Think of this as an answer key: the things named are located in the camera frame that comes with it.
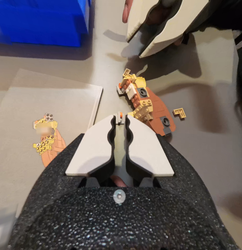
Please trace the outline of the grey instruction booklet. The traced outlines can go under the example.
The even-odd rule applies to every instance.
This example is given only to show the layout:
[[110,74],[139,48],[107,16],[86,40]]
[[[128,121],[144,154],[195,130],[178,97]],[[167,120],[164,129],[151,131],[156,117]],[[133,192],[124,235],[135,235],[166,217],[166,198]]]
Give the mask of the grey instruction booklet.
[[0,210],[19,215],[44,169],[93,125],[102,91],[19,69],[0,106]]

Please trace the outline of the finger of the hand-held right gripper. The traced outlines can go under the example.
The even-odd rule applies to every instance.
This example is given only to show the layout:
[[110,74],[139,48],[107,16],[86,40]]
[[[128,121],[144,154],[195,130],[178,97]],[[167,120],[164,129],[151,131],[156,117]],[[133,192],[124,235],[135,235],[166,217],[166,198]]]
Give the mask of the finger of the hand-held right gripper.
[[208,0],[183,0],[176,14],[166,21],[162,31],[145,46],[139,57],[154,55],[181,38],[208,2]]
[[159,25],[162,22],[162,1],[133,1],[128,17],[128,30],[126,41],[131,39],[140,29],[141,25]]

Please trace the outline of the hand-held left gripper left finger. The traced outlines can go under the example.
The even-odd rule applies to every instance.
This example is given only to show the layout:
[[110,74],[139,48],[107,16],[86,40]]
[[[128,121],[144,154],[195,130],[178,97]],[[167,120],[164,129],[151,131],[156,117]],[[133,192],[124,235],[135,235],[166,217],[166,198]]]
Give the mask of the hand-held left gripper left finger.
[[112,121],[116,125],[116,117],[109,115],[86,131],[65,171],[67,176],[89,176],[111,159],[112,146],[107,136],[113,128]]

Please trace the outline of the tan corner plate brick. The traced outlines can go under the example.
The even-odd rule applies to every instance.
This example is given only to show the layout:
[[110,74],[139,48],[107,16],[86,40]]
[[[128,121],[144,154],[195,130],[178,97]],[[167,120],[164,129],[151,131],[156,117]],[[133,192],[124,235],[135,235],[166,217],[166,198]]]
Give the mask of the tan corner plate brick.
[[180,120],[184,120],[186,118],[186,114],[183,108],[178,108],[173,110],[173,115],[178,116]]

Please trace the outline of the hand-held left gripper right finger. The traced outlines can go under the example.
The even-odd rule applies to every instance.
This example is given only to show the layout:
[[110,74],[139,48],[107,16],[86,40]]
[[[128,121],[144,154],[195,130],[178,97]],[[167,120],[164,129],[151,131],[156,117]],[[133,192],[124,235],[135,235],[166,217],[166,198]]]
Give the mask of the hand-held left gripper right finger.
[[173,168],[157,134],[131,115],[126,116],[126,171],[131,177],[172,177]]

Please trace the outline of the blue plastic bin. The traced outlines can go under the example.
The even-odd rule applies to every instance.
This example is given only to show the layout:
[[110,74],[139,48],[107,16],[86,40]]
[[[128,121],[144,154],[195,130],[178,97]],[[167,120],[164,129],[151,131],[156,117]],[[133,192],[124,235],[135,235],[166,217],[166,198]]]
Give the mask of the blue plastic bin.
[[80,47],[88,0],[0,0],[0,43]]

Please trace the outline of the brown tan brick model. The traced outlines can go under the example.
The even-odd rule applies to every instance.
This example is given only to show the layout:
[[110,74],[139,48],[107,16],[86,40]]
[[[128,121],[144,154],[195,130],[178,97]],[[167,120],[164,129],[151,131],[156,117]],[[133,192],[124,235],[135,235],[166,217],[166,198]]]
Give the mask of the brown tan brick model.
[[150,127],[155,133],[167,136],[175,131],[176,125],[164,102],[146,86],[145,78],[123,78],[116,86],[120,96],[127,97],[132,111],[128,114]]

